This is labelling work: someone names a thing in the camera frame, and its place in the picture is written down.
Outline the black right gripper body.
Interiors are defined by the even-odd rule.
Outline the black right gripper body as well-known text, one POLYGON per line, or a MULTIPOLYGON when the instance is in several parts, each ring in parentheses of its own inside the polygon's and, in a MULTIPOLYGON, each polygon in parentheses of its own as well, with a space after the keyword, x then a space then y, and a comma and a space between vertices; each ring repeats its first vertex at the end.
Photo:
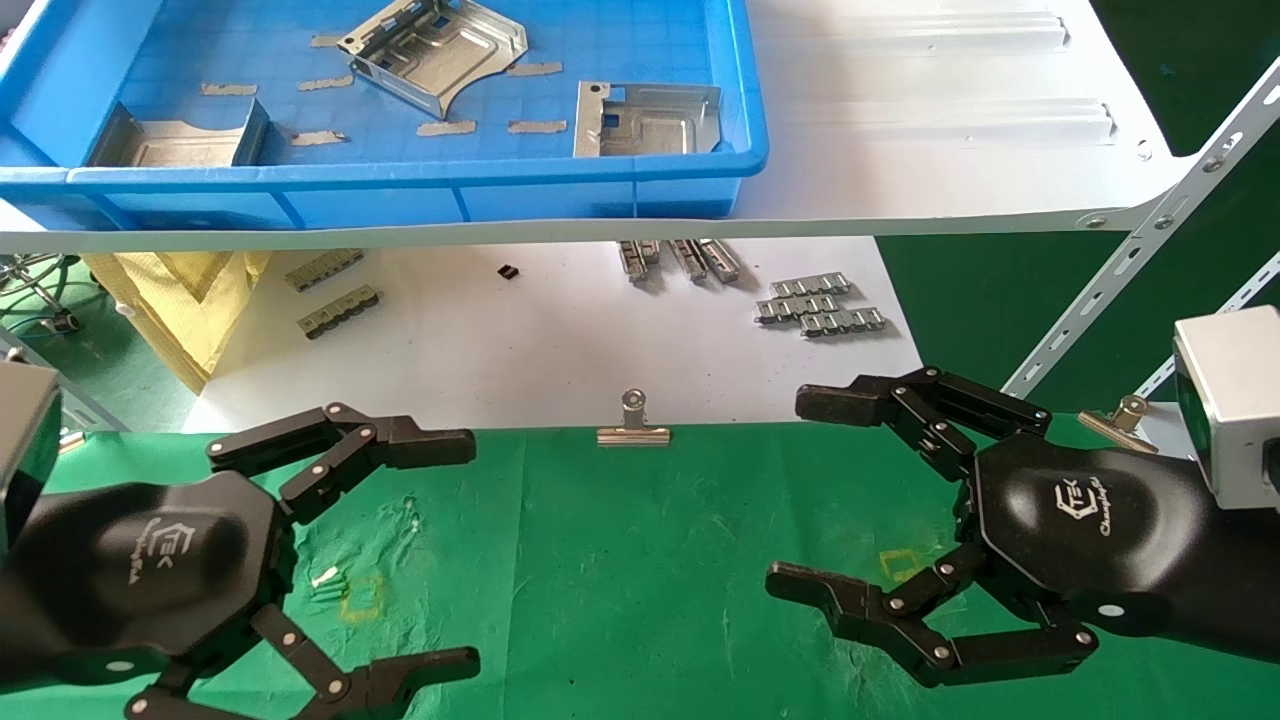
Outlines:
POLYGON ((979 451, 970 529, 991 593, 1115 635, 1277 661, 1277 512, 1221 509, 1188 459, 1016 434, 979 451))

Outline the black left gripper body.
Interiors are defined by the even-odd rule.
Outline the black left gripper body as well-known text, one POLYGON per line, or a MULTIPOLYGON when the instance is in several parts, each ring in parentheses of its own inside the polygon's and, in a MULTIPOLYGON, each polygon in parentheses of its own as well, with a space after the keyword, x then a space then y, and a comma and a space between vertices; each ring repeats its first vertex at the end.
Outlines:
POLYGON ((3 561, 3 691, 219 674, 296 562, 278 502, 236 471, 45 495, 3 561))

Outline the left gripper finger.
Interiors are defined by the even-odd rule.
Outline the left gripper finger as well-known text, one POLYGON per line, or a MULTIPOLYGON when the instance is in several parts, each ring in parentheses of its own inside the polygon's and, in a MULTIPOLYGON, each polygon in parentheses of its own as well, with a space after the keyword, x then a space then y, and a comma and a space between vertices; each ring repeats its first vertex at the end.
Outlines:
MULTIPOLYGON (((314 688, 312 698, 296 719, 402 719, 421 689, 475 678, 481 669, 479 651, 465 646, 379 659, 347 673, 276 605, 260 609, 250 625, 314 688)), ((127 717, 246 717, 189 700, 195 679, 192 667, 170 664, 156 682, 131 698, 127 717)))
POLYGON ((315 521, 380 468, 463 465, 476 454, 471 430, 425 430, 407 415, 369 416, 343 404, 297 413, 207 446, 212 470, 248 478, 305 462, 278 498, 297 525, 315 521))

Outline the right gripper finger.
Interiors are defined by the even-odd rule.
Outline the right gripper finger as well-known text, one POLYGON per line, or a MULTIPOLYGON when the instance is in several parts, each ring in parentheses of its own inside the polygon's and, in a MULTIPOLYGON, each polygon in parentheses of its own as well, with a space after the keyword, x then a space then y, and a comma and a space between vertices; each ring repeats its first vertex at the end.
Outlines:
POLYGON ((1051 415, 1024 400, 924 366, 906 375, 859 375, 850 386, 801 386, 795 413, 806 421, 888 427, 946 480, 970 480, 977 445, 968 428, 991 439, 1046 436, 1051 415))
POLYGON ((1010 682, 1073 673, 1097 648, 1064 603, 1023 603, 1028 629, 947 638, 927 618, 973 584, 995 579, 989 551, 964 543, 901 585, 886 591, 790 562, 765 574, 769 596, 819 610, 832 637, 874 647, 925 688, 1010 682))

